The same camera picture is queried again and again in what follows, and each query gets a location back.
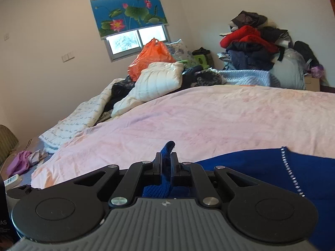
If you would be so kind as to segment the blue knit sweater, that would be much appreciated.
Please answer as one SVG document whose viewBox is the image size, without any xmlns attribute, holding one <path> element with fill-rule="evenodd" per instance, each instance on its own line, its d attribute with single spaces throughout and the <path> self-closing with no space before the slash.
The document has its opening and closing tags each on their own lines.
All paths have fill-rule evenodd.
<svg viewBox="0 0 335 251">
<path fill-rule="evenodd" d="M 318 211 L 318 222 L 308 240 L 318 250 L 334 250 L 334 159 L 281 147 L 219 155 L 198 165 L 211 172 L 225 166 L 309 199 Z"/>
</svg>

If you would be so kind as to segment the pile of dark clothes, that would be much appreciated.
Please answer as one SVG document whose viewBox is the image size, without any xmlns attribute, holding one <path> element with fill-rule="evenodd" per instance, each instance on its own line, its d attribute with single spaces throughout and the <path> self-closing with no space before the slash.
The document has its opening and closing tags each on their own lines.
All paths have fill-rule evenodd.
<svg viewBox="0 0 335 251">
<path fill-rule="evenodd" d="M 280 29 L 266 16 L 241 11 L 230 23 L 230 32 L 243 26 L 251 26 L 261 33 L 261 38 L 275 44 L 279 51 L 269 53 L 264 46 L 252 42 L 233 42 L 218 59 L 223 70 L 263 70 L 270 73 L 270 87 L 306 90 L 304 76 L 312 75 L 324 79 L 323 65 L 318 61 L 310 46 L 303 41 L 293 41 L 289 31 Z"/>
</svg>

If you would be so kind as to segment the purple cloth on floor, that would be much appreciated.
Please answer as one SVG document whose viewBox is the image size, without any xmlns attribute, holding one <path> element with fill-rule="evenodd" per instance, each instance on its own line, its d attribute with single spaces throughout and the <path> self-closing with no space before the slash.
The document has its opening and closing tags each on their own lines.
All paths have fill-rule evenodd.
<svg viewBox="0 0 335 251">
<path fill-rule="evenodd" d="M 29 156 L 32 154 L 31 151 L 19 152 L 10 165 L 7 167 L 7 175 L 9 177 L 16 174 L 22 175 L 30 168 Z"/>
</svg>

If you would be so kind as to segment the white printed quilt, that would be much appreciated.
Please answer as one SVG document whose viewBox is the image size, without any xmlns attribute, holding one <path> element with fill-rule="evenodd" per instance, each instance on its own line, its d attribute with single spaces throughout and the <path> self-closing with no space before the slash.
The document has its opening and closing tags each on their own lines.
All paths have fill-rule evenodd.
<svg viewBox="0 0 335 251">
<path fill-rule="evenodd" d="M 82 102 L 70 115 L 42 133 L 39 139 L 44 143 L 45 151 L 54 154 L 76 134 L 94 126 L 111 98 L 112 86 L 122 80 L 123 78 L 114 79 L 99 95 Z"/>
</svg>

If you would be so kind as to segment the pink bed blanket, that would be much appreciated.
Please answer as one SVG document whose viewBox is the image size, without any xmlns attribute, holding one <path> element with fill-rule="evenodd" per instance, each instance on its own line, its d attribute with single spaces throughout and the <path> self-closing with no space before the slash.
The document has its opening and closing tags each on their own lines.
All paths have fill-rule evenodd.
<svg viewBox="0 0 335 251">
<path fill-rule="evenodd" d="M 261 86 L 195 87 L 139 105 L 65 143 L 31 176 L 44 189 L 101 167 L 152 160 L 168 141 L 181 161 L 286 146 L 334 157 L 334 94 Z"/>
</svg>

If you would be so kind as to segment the cardboard box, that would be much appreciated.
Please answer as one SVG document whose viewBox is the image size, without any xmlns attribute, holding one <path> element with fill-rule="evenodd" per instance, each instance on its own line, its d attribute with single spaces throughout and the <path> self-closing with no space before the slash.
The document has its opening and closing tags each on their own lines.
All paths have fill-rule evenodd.
<svg viewBox="0 0 335 251">
<path fill-rule="evenodd" d="M 320 92 L 320 79 L 312 75 L 304 76 L 305 88 L 307 91 Z"/>
</svg>

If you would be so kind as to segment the white quilted pillow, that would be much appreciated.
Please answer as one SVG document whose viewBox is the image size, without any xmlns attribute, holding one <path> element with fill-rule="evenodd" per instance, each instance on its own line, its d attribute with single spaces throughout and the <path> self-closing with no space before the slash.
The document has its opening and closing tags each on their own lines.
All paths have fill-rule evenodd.
<svg viewBox="0 0 335 251">
<path fill-rule="evenodd" d="M 114 104 L 111 117 L 119 117 L 129 110 L 179 89 L 184 65 L 180 62 L 153 62 L 142 70 L 135 87 L 121 101 Z"/>
</svg>

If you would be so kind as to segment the green plastic item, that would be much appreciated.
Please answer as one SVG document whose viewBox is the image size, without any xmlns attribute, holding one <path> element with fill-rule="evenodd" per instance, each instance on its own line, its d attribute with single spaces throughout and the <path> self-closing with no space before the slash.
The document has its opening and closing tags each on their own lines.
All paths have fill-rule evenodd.
<svg viewBox="0 0 335 251">
<path fill-rule="evenodd" d="M 194 59 L 197 60 L 198 64 L 200 64 L 203 69 L 209 69 L 211 66 L 207 62 L 207 58 L 204 54 L 194 55 Z"/>
</svg>

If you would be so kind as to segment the red garment on pile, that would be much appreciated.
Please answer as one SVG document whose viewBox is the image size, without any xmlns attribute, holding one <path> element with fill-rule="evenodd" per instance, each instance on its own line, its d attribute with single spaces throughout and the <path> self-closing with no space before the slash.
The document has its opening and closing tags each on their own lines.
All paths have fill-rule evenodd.
<svg viewBox="0 0 335 251">
<path fill-rule="evenodd" d="M 243 26 L 238 30 L 223 36 L 220 41 L 220 46 L 226 49 L 233 42 L 252 42 L 261 44 L 269 53 L 276 53 L 279 51 L 275 44 L 261 38 L 259 30 L 251 26 Z"/>
</svg>

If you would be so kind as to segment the orange plastic bag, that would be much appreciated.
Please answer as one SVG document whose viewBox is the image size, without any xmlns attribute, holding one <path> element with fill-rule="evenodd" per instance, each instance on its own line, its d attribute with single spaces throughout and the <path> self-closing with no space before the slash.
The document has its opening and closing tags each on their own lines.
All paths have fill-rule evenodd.
<svg viewBox="0 0 335 251">
<path fill-rule="evenodd" d="M 128 67 L 128 75 L 132 81 L 137 81 L 141 72 L 147 69 L 153 62 L 167 62 L 174 63 L 176 60 L 169 52 L 166 45 L 153 38 L 147 43 L 136 59 Z"/>
</svg>

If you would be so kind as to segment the floral patterned pillow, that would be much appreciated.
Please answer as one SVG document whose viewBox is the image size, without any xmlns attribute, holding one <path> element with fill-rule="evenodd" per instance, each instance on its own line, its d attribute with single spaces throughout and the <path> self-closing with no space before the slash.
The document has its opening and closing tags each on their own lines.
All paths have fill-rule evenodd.
<svg viewBox="0 0 335 251">
<path fill-rule="evenodd" d="M 187 61 L 189 66 L 196 66 L 198 64 L 182 39 L 179 39 L 176 42 L 167 43 L 165 45 L 176 61 Z"/>
</svg>

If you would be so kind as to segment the lotus print roller blind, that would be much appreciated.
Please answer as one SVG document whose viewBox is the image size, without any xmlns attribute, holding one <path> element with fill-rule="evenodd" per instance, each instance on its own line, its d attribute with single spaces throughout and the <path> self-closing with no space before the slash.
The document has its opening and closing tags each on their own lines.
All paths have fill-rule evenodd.
<svg viewBox="0 0 335 251">
<path fill-rule="evenodd" d="M 161 0 L 90 0 L 101 38 L 166 25 Z"/>
</svg>

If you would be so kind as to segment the white wall switch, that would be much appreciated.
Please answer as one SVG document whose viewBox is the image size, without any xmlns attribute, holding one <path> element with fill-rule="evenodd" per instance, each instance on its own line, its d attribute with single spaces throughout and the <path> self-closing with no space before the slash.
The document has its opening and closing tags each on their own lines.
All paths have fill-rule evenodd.
<svg viewBox="0 0 335 251">
<path fill-rule="evenodd" d="M 63 62 L 67 62 L 67 61 L 72 60 L 74 58 L 75 58 L 74 53 L 73 52 L 69 52 L 69 53 L 67 53 L 67 54 L 65 54 L 65 55 L 62 56 L 62 61 Z"/>
</svg>

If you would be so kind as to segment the window with grey frame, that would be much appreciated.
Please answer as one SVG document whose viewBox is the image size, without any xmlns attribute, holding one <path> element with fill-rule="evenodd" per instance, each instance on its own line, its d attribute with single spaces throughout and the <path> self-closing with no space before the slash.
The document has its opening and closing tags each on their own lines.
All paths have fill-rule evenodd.
<svg viewBox="0 0 335 251">
<path fill-rule="evenodd" d="M 170 41 L 164 25 L 152 26 L 106 37 L 104 40 L 112 61 L 139 54 L 153 38 L 167 43 Z"/>
</svg>

